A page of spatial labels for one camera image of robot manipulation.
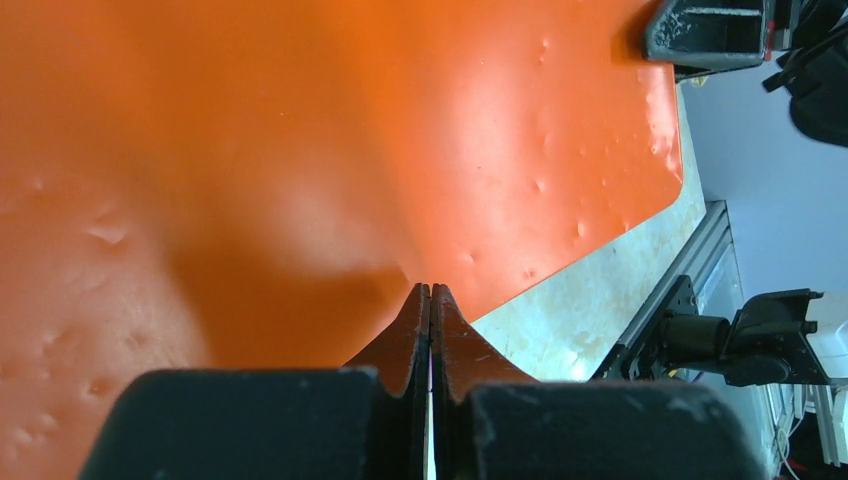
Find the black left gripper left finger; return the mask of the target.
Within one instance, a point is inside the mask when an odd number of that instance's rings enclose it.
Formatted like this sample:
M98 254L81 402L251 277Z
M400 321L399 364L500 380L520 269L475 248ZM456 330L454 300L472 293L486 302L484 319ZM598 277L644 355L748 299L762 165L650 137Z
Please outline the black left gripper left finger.
M145 373L109 413L83 479L423 479L430 290L335 369Z

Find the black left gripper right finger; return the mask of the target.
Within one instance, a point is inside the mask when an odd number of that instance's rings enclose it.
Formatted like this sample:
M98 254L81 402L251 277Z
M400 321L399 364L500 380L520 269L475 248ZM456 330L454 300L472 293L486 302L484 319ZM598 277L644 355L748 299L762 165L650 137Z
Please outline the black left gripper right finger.
M431 297L434 459L440 479L764 479L731 410L682 382L543 382Z

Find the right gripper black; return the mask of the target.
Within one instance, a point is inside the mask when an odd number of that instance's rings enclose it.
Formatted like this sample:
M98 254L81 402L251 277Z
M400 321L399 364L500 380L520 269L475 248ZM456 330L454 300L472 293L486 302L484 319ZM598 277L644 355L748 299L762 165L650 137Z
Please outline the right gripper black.
M757 67L767 51L772 1L671 0L645 27L642 55L699 75ZM762 81L790 95L789 114L804 136L847 145L847 3L779 1L771 47L783 54Z

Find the orange tin lid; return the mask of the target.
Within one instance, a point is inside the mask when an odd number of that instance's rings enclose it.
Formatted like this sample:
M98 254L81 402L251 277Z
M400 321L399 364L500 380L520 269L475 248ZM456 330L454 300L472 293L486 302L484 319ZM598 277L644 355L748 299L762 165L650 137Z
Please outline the orange tin lid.
M670 206L654 1L5 1L1 475L74 478L160 368L337 367Z

